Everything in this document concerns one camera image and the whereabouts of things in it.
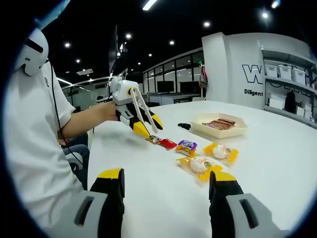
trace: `ceiling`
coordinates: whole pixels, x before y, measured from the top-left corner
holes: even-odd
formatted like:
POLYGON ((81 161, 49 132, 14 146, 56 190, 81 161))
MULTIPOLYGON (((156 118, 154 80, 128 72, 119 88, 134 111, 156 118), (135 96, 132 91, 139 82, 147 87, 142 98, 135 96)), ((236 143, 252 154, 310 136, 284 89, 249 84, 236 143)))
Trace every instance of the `ceiling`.
POLYGON ((283 34, 317 49, 317 4, 312 0, 282 0, 276 9, 270 7, 272 0, 158 0, 149 11, 142 11, 147 1, 71 0, 43 30, 57 76, 71 83, 108 76, 108 50, 116 24, 118 43, 127 41, 128 49, 120 64, 134 72, 199 48, 202 36, 216 32, 283 34), (263 10, 268 11, 267 21, 261 17, 263 10), (206 20, 210 28, 203 27, 206 20), (125 39, 126 33, 132 34, 130 40, 125 39), (76 74, 89 68, 94 71, 89 77, 76 74))

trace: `yellow snack package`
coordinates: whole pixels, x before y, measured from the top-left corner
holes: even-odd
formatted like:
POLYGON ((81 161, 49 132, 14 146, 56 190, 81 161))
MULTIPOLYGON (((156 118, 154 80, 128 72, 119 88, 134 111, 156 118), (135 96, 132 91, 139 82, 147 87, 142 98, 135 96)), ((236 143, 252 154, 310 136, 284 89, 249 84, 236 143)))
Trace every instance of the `yellow snack package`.
POLYGON ((196 176, 200 181, 208 181, 211 171, 221 171, 223 168, 213 164, 206 156, 192 155, 177 160, 179 166, 186 172, 196 176))
POLYGON ((217 143, 205 147, 204 152, 227 166, 231 166, 239 154, 238 150, 230 149, 217 143))

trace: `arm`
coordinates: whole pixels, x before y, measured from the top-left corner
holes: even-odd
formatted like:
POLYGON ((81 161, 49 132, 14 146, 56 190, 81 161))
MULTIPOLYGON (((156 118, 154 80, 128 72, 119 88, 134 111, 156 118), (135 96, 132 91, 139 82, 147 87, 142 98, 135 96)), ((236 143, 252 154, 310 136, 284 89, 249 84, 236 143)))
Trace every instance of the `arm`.
POLYGON ((73 138, 106 120, 118 120, 113 102, 101 103, 79 113, 71 114, 70 120, 61 130, 65 138, 73 138))

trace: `white t-shirt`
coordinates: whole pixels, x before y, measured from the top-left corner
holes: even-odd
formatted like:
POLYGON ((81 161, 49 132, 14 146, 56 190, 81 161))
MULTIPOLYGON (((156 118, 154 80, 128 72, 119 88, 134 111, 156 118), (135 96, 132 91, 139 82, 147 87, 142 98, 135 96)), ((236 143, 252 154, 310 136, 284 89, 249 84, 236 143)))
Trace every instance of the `white t-shirt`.
MULTIPOLYGON (((83 189, 57 142, 59 128, 51 84, 49 62, 34 77, 20 68, 9 81, 4 111, 7 167, 22 204, 42 228, 54 225, 71 196, 83 189)), ((53 86, 63 127, 74 108, 55 73, 53 86)))

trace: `tray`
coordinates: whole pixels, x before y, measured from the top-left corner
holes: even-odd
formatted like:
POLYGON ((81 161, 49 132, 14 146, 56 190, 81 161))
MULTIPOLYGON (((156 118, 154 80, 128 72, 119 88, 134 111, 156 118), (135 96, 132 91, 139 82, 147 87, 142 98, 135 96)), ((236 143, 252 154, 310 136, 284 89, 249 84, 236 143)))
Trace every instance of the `tray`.
POLYGON ((248 128, 242 118, 238 118, 238 117, 234 117, 234 116, 222 114, 222 113, 209 113, 209 114, 196 115, 191 121, 191 124, 193 129, 201 131, 205 134, 214 136, 219 139, 243 135, 248 128), (229 130, 217 130, 209 126, 202 125, 202 123, 207 123, 207 122, 217 120, 220 118, 233 120, 236 123, 229 130))

